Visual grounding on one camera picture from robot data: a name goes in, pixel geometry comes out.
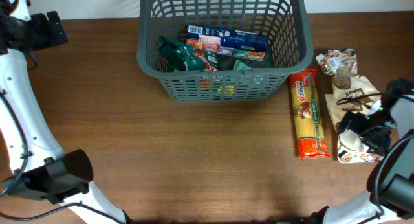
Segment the beige rice pouch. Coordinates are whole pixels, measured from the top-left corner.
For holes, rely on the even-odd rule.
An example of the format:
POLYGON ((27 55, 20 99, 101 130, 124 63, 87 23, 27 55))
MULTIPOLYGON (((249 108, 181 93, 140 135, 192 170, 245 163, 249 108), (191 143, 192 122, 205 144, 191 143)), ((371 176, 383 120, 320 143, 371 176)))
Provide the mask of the beige rice pouch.
POLYGON ((338 126, 340 121, 345 116, 346 112, 361 113, 366 115, 369 113, 369 108, 361 104, 344 104, 337 105, 337 99, 333 94, 325 95, 327 102, 327 109, 338 135, 337 142, 337 158, 341 163, 365 163, 365 162, 379 162, 384 157, 370 150, 368 146, 362 143, 357 134, 350 130, 345 130, 343 133, 338 133, 338 126))

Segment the green Nescafe coffee bag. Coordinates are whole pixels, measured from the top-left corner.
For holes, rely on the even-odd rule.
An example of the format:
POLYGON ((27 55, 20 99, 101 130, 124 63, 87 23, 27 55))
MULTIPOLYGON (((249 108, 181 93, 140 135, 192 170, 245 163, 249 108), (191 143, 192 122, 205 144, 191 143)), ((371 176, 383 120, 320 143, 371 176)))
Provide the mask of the green Nescafe coffee bag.
MULTIPOLYGON (((167 65, 168 72, 215 72, 227 71, 230 69, 232 60, 202 49, 196 49, 191 45, 179 42, 175 39, 160 37, 157 50, 167 65)), ((222 85, 222 78, 216 76, 210 79, 207 76, 202 78, 175 79, 167 86, 168 91, 175 90, 173 97, 183 100, 185 94, 189 94, 191 101, 195 100, 198 94, 204 98, 208 91, 216 92, 225 97, 232 96, 235 91, 234 84, 222 85)))

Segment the Kleenex tissue multipack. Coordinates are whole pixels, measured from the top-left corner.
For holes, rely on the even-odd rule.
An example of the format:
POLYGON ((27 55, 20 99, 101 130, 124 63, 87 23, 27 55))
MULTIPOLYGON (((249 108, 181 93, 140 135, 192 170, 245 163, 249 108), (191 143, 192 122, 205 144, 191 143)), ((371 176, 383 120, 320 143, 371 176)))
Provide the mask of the Kleenex tissue multipack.
POLYGON ((186 27, 186 43, 195 49, 260 62, 268 50, 266 36, 192 24, 186 27))

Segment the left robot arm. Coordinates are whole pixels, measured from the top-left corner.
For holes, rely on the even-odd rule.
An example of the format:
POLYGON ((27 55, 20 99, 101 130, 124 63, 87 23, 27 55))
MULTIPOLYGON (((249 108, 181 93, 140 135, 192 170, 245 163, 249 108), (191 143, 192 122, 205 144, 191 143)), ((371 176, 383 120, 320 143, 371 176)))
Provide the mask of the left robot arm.
POLYGON ((87 154, 64 152, 45 122, 27 58, 68 39, 57 12, 31 14, 30 6, 30 0, 1 0, 1 134, 12 171, 1 195, 58 206, 34 219, 68 208, 86 223, 130 223, 95 184, 87 154))

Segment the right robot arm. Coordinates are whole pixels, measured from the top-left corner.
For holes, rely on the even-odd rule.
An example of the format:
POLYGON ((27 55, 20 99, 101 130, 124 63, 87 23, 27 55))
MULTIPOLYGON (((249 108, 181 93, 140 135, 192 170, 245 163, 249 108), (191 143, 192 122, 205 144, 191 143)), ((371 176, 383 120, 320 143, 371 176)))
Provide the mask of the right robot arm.
POLYGON ((339 133, 352 131, 384 158, 371 172, 367 189, 345 203, 324 207, 284 224, 385 223, 413 219, 413 82, 388 83, 368 114, 347 112, 339 133))

